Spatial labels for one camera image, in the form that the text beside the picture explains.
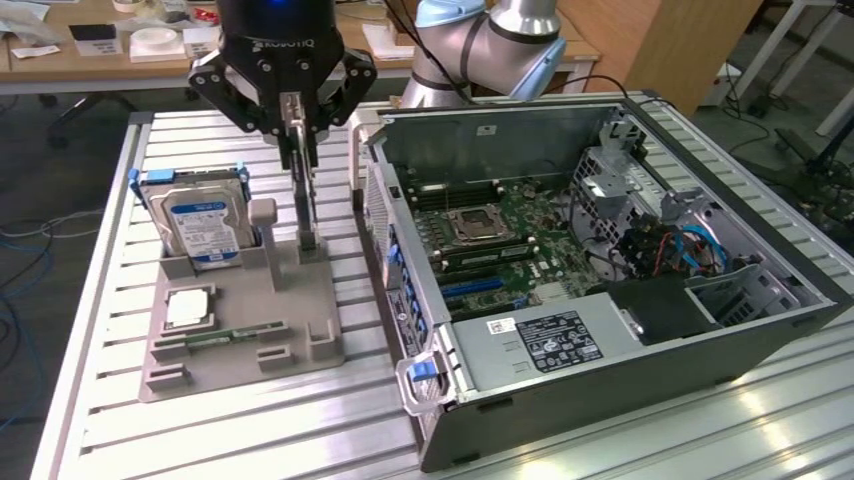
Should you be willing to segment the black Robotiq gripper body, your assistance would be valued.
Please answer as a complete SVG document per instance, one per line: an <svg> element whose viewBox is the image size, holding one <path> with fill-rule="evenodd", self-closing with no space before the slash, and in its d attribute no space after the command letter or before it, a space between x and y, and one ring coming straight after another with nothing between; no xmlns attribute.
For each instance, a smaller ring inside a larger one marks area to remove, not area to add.
<svg viewBox="0 0 854 480"><path fill-rule="evenodd" d="M255 88L265 133L285 131L280 96L296 94L305 118L317 118L317 91L344 47L332 1L235 0L216 3L220 56Z"/></svg>

